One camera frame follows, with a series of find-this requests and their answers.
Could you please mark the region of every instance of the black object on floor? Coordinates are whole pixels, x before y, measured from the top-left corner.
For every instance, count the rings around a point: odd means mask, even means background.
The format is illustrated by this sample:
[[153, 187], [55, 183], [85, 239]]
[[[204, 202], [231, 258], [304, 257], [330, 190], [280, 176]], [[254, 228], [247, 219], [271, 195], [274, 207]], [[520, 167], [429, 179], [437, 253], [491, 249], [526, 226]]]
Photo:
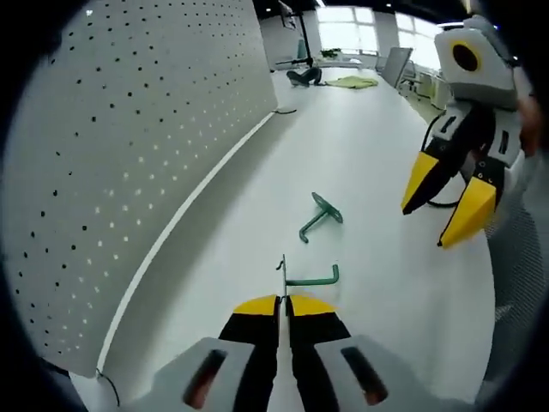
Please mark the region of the black object on floor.
[[301, 75], [296, 71], [289, 70], [286, 73], [286, 76], [288, 77], [288, 79], [290, 79], [290, 82], [293, 86], [305, 86], [306, 88], [308, 88], [311, 81], [313, 81], [313, 84], [315, 86], [318, 86], [323, 78], [323, 71], [318, 67], [311, 67], [310, 69], [307, 69], [305, 72], [303, 72]]

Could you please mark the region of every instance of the green bracket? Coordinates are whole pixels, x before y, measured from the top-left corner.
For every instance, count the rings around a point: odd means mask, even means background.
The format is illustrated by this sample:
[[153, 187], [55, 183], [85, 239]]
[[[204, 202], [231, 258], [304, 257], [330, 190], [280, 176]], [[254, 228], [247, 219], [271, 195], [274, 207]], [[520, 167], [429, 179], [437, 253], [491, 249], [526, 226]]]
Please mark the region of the green bracket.
[[282, 261], [276, 268], [280, 270], [282, 268], [282, 273], [284, 276], [284, 295], [287, 295], [286, 288], [288, 286], [322, 286], [322, 285], [333, 285], [340, 280], [340, 268], [337, 264], [332, 264], [332, 277], [327, 277], [325, 279], [310, 279], [305, 281], [292, 281], [288, 280], [286, 277], [286, 255], [282, 255]]
[[320, 221], [324, 216], [330, 215], [339, 223], [343, 223], [343, 216], [338, 209], [326, 202], [320, 195], [316, 194], [314, 191], [312, 192], [312, 198], [315, 200], [317, 205], [320, 206], [321, 212], [313, 217], [305, 226], [303, 226], [299, 230], [299, 238], [305, 243], [309, 243], [309, 240], [305, 236], [305, 232], [307, 232], [312, 225]]

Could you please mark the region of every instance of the pegboard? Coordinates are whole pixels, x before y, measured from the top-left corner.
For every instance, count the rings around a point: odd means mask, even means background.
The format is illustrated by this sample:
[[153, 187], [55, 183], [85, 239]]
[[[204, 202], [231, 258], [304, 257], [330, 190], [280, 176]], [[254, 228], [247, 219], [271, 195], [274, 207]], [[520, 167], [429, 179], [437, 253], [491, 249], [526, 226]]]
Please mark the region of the pegboard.
[[39, 355], [93, 376], [151, 245], [276, 98], [251, 0], [91, 2], [62, 38], [9, 132], [4, 262]]

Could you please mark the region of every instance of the cable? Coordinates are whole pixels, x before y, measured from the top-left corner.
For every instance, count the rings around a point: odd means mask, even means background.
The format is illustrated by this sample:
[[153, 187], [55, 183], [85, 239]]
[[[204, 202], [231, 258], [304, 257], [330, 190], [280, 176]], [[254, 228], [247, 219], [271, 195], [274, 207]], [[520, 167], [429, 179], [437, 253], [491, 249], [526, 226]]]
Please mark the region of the cable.
[[273, 113], [276, 114], [290, 114], [295, 113], [298, 109], [287, 109], [287, 111], [281, 112], [279, 109], [273, 110]]
[[112, 383], [111, 379], [108, 376], [101, 373], [101, 371], [97, 367], [95, 368], [95, 370], [97, 371], [97, 374], [100, 376], [100, 378], [105, 378], [106, 380], [109, 381], [109, 384], [111, 384], [112, 390], [114, 391], [114, 395], [117, 397], [117, 406], [120, 408], [120, 397], [118, 396], [117, 387]]
[[[425, 137], [423, 138], [423, 142], [421, 143], [421, 151], [425, 150], [425, 147], [427, 145], [427, 138], [429, 137], [429, 134], [431, 133], [431, 129], [432, 129], [432, 126], [437, 122], [437, 120], [439, 120], [444, 114], [446, 113], [446, 111], [443, 111], [441, 112], [440, 114], [438, 114], [430, 123], [429, 123], [429, 127], [427, 127], [427, 131], [425, 132]], [[427, 201], [427, 204], [429, 206], [432, 206], [433, 208], [437, 208], [437, 209], [452, 209], [454, 207], [456, 207], [458, 204], [459, 204], [459, 200], [455, 201], [455, 202], [452, 202], [452, 203], [437, 203], [437, 202], [433, 202], [432, 200], [428, 200]]]

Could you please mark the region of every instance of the office desk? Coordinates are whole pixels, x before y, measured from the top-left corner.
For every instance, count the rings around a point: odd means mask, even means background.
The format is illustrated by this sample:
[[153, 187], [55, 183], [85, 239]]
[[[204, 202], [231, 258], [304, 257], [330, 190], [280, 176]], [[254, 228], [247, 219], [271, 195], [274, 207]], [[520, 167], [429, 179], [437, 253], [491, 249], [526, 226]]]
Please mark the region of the office desk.
[[[339, 307], [353, 334], [398, 354], [434, 394], [473, 401], [492, 344], [494, 290], [486, 237], [437, 248], [451, 210], [400, 204], [425, 133], [425, 121], [369, 70], [326, 69], [324, 80], [361, 74], [378, 87], [292, 88], [273, 74], [281, 106], [227, 163], [162, 246], [130, 302], [105, 374], [123, 403], [145, 393], [154, 372], [204, 336], [218, 336], [232, 309], [282, 293], [288, 278], [328, 276], [332, 286], [291, 288]], [[454, 201], [453, 179], [437, 198]], [[308, 234], [316, 191], [343, 215]], [[300, 410], [281, 333], [279, 373], [269, 410]]]
[[445, 109], [448, 100], [452, 97], [448, 83], [440, 77], [431, 73], [419, 74], [418, 95], [431, 99], [431, 104], [437, 109]]

